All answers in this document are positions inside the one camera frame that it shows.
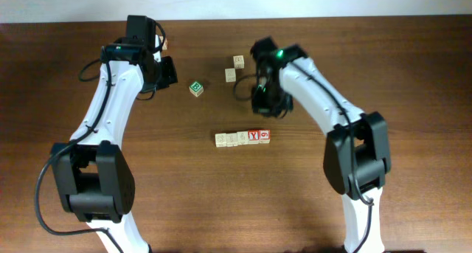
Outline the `red Y wooden block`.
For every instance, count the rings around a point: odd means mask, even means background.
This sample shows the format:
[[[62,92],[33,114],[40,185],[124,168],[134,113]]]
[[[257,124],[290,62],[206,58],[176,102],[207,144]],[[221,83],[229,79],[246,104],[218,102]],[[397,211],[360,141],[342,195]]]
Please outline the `red Y wooden block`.
[[[259,144],[260,143],[260,133],[258,130],[250,130],[248,131],[248,143],[250,145]]]

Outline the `blue bird picture block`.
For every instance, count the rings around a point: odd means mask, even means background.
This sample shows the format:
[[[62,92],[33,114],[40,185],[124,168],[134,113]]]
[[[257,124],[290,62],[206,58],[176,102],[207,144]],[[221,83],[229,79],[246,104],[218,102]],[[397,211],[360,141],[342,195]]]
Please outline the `blue bird picture block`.
[[[268,144],[271,141],[270,130],[259,130],[259,143]]]

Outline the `wooden block blue side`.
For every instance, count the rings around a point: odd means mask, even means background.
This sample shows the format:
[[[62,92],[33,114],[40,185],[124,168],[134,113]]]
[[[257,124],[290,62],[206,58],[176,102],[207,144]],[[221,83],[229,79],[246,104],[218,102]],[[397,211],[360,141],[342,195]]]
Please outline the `wooden block blue side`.
[[[215,134],[215,145],[217,148],[223,148],[227,146],[226,134]]]

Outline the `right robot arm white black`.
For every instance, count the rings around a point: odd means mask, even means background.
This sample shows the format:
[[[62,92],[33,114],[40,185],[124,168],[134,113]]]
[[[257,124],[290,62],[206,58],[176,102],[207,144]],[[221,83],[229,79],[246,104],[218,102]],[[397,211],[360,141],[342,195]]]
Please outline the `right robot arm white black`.
[[[253,112],[284,117],[297,100],[325,136],[323,171],[342,199],[344,250],[384,252],[380,198],[392,166],[386,120],[343,97],[297,44],[279,48],[267,37],[250,54],[256,63]]]

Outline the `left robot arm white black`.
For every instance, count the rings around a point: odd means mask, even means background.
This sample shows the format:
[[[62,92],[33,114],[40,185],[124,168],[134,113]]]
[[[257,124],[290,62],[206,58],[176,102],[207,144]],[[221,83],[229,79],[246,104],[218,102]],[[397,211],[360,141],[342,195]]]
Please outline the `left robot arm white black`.
[[[125,36],[100,50],[99,80],[91,105],[67,143],[55,143],[51,168],[61,205],[99,235],[108,252],[151,252],[131,212],[135,181],[122,153],[125,127],[140,94],[177,83],[161,24],[130,15]]]

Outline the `wooden block number four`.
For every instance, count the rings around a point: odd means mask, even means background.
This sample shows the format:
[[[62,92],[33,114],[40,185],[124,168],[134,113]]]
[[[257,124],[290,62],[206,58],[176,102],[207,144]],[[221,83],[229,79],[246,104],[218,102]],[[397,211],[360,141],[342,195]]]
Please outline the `wooden block number four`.
[[[237,132],[237,143],[239,145],[247,145],[249,143],[249,133],[248,133],[248,131],[238,131]]]

